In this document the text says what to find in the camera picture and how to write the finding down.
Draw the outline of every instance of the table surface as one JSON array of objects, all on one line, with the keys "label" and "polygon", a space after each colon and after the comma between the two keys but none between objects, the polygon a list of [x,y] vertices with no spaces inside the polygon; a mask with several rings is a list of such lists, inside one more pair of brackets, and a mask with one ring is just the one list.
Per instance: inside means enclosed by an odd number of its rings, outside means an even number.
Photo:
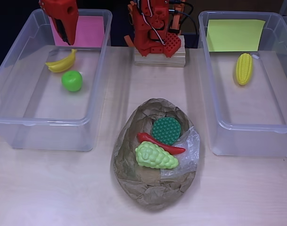
[{"label": "table surface", "polygon": [[[287,158],[214,155],[207,144],[197,57],[185,68],[134,66],[111,47],[97,146],[86,153],[12,149],[0,137],[0,226],[287,226]],[[166,98],[201,135],[197,176],[172,206],[150,212],[121,189],[111,166],[120,129],[138,105]]]}]

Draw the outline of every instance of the toy banana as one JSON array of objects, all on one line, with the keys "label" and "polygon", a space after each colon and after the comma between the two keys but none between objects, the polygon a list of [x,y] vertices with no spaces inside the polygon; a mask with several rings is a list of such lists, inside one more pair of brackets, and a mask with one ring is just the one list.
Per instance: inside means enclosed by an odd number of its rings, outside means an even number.
[{"label": "toy banana", "polygon": [[243,53],[239,56],[236,67],[237,82],[244,86],[252,77],[252,57],[248,53]]},{"label": "toy banana", "polygon": [[75,62],[75,53],[76,49],[72,49],[69,56],[65,57],[64,59],[54,61],[54,62],[47,62],[46,65],[48,69],[52,72],[58,73],[68,70]]}]

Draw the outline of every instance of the green ball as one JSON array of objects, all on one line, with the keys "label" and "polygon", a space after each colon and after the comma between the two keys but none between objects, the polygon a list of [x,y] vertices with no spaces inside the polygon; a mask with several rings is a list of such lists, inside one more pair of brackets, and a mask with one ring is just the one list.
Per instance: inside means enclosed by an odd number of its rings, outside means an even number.
[{"label": "green ball", "polygon": [[62,76],[62,84],[68,91],[79,91],[82,87],[82,75],[78,71],[65,72]]}]

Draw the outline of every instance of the crumpled paper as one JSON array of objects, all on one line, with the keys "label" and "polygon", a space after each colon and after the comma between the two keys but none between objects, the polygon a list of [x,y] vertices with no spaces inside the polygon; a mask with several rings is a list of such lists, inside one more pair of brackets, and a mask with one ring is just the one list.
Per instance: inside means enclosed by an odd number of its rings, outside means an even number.
[{"label": "crumpled paper", "polygon": [[[181,137],[175,146],[186,151],[175,155],[175,169],[152,169],[137,164],[137,134],[150,134],[155,120],[173,117],[181,125]],[[178,200],[196,175],[199,159],[199,135],[192,122],[178,107],[165,99],[150,99],[139,106],[122,129],[113,151],[113,169],[122,189],[138,204],[149,210],[160,210]]]}]

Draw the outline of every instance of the dark background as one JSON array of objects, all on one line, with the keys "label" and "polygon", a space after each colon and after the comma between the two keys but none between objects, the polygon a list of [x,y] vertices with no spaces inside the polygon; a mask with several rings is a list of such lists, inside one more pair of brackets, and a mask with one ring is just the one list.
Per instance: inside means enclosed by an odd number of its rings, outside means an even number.
[{"label": "dark background", "polygon": [[[194,5],[193,16],[204,10],[241,10],[279,12],[283,0],[187,0]],[[127,4],[129,0],[78,0],[79,8],[104,8],[113,13],[111,43],[113,46],[125,45],[123,37],[132,34],[129,24]],[[31,12],[39,8],[38,0],[6,0],[0,2],[0,64],[9,51]],[[182,27],[184,32],[193,32],[188,20]]]}]

